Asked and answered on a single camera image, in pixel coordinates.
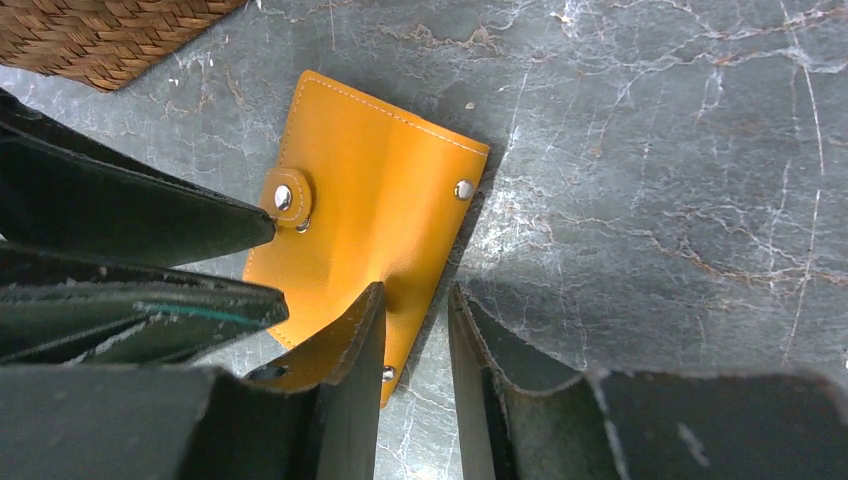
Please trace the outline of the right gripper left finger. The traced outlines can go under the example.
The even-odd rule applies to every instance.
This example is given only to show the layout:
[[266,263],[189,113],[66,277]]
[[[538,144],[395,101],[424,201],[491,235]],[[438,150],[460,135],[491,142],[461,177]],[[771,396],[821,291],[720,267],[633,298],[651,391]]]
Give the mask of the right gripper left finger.
[[244,378],[217,367],[1,371],[5,479],[369,479],[384,286]]

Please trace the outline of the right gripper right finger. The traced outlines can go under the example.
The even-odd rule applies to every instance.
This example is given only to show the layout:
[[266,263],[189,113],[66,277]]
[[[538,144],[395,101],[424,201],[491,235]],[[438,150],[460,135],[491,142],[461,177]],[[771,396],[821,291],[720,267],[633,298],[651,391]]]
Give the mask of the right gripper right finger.
[[843,479],[847,396],[809,371],[575,370],[462,287],[449,342],[467,479]]

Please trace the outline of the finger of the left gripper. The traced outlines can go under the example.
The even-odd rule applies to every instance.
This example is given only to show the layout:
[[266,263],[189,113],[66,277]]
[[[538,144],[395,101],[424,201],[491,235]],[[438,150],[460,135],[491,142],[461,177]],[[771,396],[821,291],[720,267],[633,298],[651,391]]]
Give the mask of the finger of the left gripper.
[[270,287],[1,248],[3,365],[188,362],[288,315]]
[[265,244],[264,210],[166,174],[1,93],[1,234],[172,267]]

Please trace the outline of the yellow leather card holder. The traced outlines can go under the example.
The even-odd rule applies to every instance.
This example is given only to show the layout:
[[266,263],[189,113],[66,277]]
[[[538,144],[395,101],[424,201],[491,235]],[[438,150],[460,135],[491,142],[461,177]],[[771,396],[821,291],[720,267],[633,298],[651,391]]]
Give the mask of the yellow leather card holder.
[[299,78],[259,204],[276,226],[243,277],[283,292],[288,349],[384,285],[388,402],[436,294],[489,147],[339,81]]

